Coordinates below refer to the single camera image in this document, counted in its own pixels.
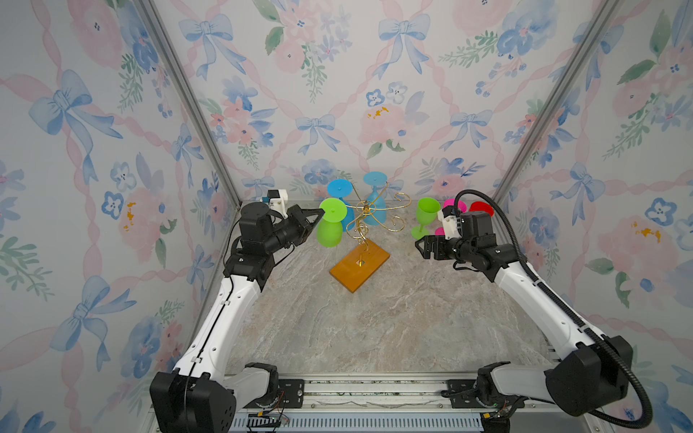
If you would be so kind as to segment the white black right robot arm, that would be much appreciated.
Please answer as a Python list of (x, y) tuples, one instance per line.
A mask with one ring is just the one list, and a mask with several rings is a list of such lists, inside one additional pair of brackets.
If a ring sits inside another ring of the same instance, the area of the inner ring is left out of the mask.
[(626, 398), (630, 382), (623, 369), (632, 362), (633, 348), (622, 337), (604, 335), (565, 304), (519, 247), (498, 244), (489, 214), (447, 206), (438, 219), (442, 234), (424, 236), (415, 244), (422, 257), (451, 261), (457, 271), (484, 274), (532, 319), (557, 357), (551, 366), (498, 362), (481, 367), (473, 387), (449, 390), (448, 398), (505, 409), (536, 400), (553, 403), (571, 416)]

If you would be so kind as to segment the aluminium rail base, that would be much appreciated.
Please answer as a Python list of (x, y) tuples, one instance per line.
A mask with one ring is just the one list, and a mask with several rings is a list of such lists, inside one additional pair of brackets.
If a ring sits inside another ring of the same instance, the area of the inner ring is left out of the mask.
[(516, 396), (483, 403), (470, 373), (155, 376), (149, 432), (603, 432)]

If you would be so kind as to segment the aluminium corner post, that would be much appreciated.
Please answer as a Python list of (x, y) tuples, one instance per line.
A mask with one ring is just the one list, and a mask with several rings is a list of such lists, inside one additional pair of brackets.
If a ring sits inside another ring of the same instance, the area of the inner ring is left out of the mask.
[(622, 3), (622, 1), (617, 0), (607, 0), (601, 1), (597, 5), (597, 10), (588, 22), (582, 41), (577, 44), (568, 58), (566, 69), (555, 82), (552, 92), (548, 95), (545, 105), (537, 117), (535, 126), (526, 135), (507, 172), (501, 178), (501, 183), (493, 195), (494, 200), (503, 200), (510, 194), (514, 180), (522, 171), (535, 146), (539, 144), (561, 104), (568, 97), (577, 77), (588, 66), (591, 56), (597, 50), (597, 46), (610, 27), (610, 23), (613, 22)]
[(150, 32), (153, 45), (162, 56), (164, 66), (169, 70), (173, 86), (182, 100), (182, 106), (191, 119), (195, 131), (198, 133), (203, 148), (207, 151), (213, 168), (220, 176), (221, 184), (225, 192), (229, 195), (234, 210), (240, 209), (242, 200), (233, 185), (231, 176), (215, 140), (211, 135), (211, 130), (203, 118), (200, 105), (195, 97), (191, 83), (186, 76), (182, 62), (171, 41), (155, 1), (135, 0), (135, 8), (139, 12), (144, 26)]

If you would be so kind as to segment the aluminium corner post right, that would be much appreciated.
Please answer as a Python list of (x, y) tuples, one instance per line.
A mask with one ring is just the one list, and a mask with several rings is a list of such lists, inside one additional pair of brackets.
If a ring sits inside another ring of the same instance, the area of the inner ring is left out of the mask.
[(514, 180), (522, 171), (535, 146), (539, 144), (561, 104), (568, 97), (577, 77), (588, 66), (591, 56), (597, 50), (597, 46), (610, 27), (610, 23), (613, 22), (622, 3), (622, 1), (617, 0), (607, 0), (601, 1), (597, 5), (597, 10), (588, 22), (582, 41), (577, 44), (568, 58), (566, 69), (555, 82), (552, 92), (548, 95), (545, 105), (537, 117), (535, 126), (526, 135), (507, 172), (501, 178), (501, 183), (493, 195), (494, 200), (503, 200), (510, 194)]

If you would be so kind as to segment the pink wine glass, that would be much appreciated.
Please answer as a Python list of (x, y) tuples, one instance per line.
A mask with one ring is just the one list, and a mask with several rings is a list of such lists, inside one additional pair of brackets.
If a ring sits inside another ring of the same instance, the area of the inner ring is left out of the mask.
[(435, 235), (444, 236), (447, 240), (459, 237), (459, 218), (466, 212), (467, 204), (464, 201), (459, 200), (456, 204), (453, 198), (446, 200), (437, 214), (441, 227), (436, 229)]

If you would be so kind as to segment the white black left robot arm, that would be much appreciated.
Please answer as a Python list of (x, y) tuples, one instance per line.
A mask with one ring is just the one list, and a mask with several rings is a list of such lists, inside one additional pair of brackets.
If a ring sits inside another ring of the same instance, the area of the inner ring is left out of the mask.
[(271, 198), (241, 209), (240, 234), (231, 244), (213, 307), (173, 370), (157, 373), (150, 385), (160, 431), (227, 432), (239, 410), (279, 402), (276, 366), (251, 363), (226, 376), (245, 315), (277, 265), (275, 254), (305, 243), (325, 214), (298, 205), (282, 210), (279, 203)]

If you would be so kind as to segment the blue wine glass right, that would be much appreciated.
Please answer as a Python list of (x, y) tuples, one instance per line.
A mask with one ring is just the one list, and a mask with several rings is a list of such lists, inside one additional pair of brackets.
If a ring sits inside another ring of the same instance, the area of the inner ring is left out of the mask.
[(385, 189), (387, 176), (380, 171), (371, 171), (364, 176), (364, 182), (372, 187), (372, 192), (367, 198), (371, 214), (365, 218), (366, 225), (379, 226), (386, 222)]

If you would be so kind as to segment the aluminium corner post left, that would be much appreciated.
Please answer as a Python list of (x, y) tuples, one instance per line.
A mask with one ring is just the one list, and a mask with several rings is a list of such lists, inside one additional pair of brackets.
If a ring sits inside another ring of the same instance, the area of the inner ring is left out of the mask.
[(203, 148), (207, 151), (213, 168), (220, 176), (221, 184), (225, 192), (229, 195), (234, 210), (240, 209), (242, 200), (233, 185), (231, 176), (215, 140), (211, 135), (211, 130), (203, 118), (200, 105), (195, 97), (191, 83), (186, 76), (182, 62), (171, 41), (155, 1), (135, 0), (135, 8), (139, 12), (144, 26), (150, 32), (153, 45), (162, 56), (164, 66), (169, 70), (173, 86), (182, 100), (182, 106), (191, 119), (195, 131), (198, 133)]

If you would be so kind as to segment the green wine glass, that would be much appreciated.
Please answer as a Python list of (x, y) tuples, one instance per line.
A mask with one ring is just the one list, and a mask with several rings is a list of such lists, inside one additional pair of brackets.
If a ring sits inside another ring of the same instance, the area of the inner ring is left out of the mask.
[(348, 214), (348, 208), (339, 198), (326, 198), (319, 208), (324, 215), (318, 225), (317, 240), (326, 248), (336, 247), (342, 239), (342, 221)]
[(430, 234), (428, 226), (438, 217), (441, 205), (435, 198), (421, 198), (417, 203), (416, 220), (418, 225), (411, 230), (415, 240), (422, 239)]

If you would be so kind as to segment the red wine glass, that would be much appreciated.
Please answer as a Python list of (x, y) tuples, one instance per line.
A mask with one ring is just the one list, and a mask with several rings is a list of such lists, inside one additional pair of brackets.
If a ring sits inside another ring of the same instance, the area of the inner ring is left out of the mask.
[(485, 212), (489, 214), (489, 216), (494, 216), (494, 213), (496, 211), (494, 210), (494, 207), (488, 204), (487, 202), (483, 201), (475, 201), (471, 204), (471, 206), (468, 209), (469, 212)]

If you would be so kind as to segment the blue wine glass left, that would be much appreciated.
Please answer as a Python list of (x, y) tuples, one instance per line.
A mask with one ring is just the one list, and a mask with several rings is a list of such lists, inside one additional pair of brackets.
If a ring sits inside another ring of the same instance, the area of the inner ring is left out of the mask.
[(342, 220), (342, 228), (344, 232), (348, 231), (348, 224), (355, 219), (354, 209), (346, 201), (346, 198), (352, 194), (354, 187), (349, 180), (337, 179), (332, 180), (327, 187), (328, 195), (332, 198), (338, 198), (346, 205), (346, 217)]

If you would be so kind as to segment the blue wine glass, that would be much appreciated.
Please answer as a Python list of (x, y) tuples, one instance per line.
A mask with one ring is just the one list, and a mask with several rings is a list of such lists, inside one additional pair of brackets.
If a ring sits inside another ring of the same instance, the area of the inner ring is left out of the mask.
[(346, 217), (342, 220), (342, 228), (344, 232), (348, 231), (348, 224), (355, 219), (354, 209), (346, 201), (346, 198), (352, 194), (354, 187), (349, 180), (337, 179), (332, 180), (327, 187), (328, 195), (332, 198), (338, 198), (346, 205)]
[(371, 214), (365, 218), (366, 225), (379, 226), (386, 222), (385, 189), (387, 176), (380, 171), (371, 171), (364, 176), (364, 182), (372, 187), (372, 192), (367, 198)]

